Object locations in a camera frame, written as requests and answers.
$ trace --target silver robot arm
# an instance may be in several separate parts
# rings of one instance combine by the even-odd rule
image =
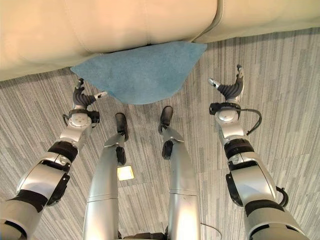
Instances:
[[[276,202],[276,185],[246,136],[253,130],[245,134],[239,124],[241,111],[258,111],[241,109],[244,70],[240,65],[237,65],[237,70],[234,85],[222,85],[211,78],[208,80],[225,97],[224,103],[212,103],[209,111],[214,115],[219,139],[228,159],[230,173],[226,175],[226,182],[230,197],[238,206],[245,208],[246,237],[248,240],[307,240],[295,219],[284,208],[286,204]]]
[[[72,162],[99,122],[99,112],[87,107],[106,92],[84,95],[83,79],[73,92],[74,107],[69,112],[67,127],[39,162],[20,180],[16,196],[1,204],[0,239],[31,239],[45,206],[58,203],[70,179]]]

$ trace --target black cable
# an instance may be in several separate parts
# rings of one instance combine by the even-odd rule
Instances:
[[[217,228],[215,228],[214,226],[207,225],[207,224],[202,223],[202,222],[200,222],[200,224],[216,230],[220,234],[220,239],[222,240],[222,233]]]
[[[255,109],[250,109],[250,108],[245,108],[245,109],[237,109],[238,112],[253,112],[255,114],[258,114],[259,115],[259,119],[258,121],[255,123],[255,125],[253,126],[253,128],[251,128],[247,133],[246,135],[249,135],[251,134],[253,131],[255,131],[261,124],[262,122],[262,114],[261,112],[259,112],[258,110],[255,110]]]
[[[62,117],[63,117],[64,124],[68,126],[68,122],[66,121],[66,119],[69,120],[70,117],[67,114],[62,114]]]
[[[278,186],[275,186],[276,190],[280,193],[282,193],[282,201],[279,203],[280,206],[286,207],[289,202],[289,196],[286,193],[284,188],[280,188]]]

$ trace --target gray carpet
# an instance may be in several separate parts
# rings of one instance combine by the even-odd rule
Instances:
[[[112,97],[94,104],[101,123],[76,158],[62,201],[45,209],[35,232],[40,240],[82,238],[86,198],[106,139],[116,132],[114,115],[124,112],[129,141],[127,164],[135,179],[119,183],[119,230],[123,236],[163,232],[168,222],[169,163],[161,157],[157,132],[161,110],[172,105],[172,127],[185,138],[197,172],[201,221],[225,240],[245,239],[244,210],[232,203],[224,151],[209,105],[222,101],[207,83],[235,80],[245,69],[242,107],[262,112],[261,127],[250,141],[274,181],[289,195],[287,209],[311,240],[320,236],[320,28],[234,38],[209,44],[184,87],[173,97],[148,105],[125,105]],[[0,201],[12,198],[20,177],[64,129],[62,114],[72,107],[77,76],[70,70],[0,82]],[[98,90],[86,84],[87,93]],[[244,129],[257,120],[241,114]],[[218,240],[202,226],[203,240]]]

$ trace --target beige leather couch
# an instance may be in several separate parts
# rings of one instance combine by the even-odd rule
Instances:
[[[320,0],[0,0],[0,80],[170,41],[320,26]]]

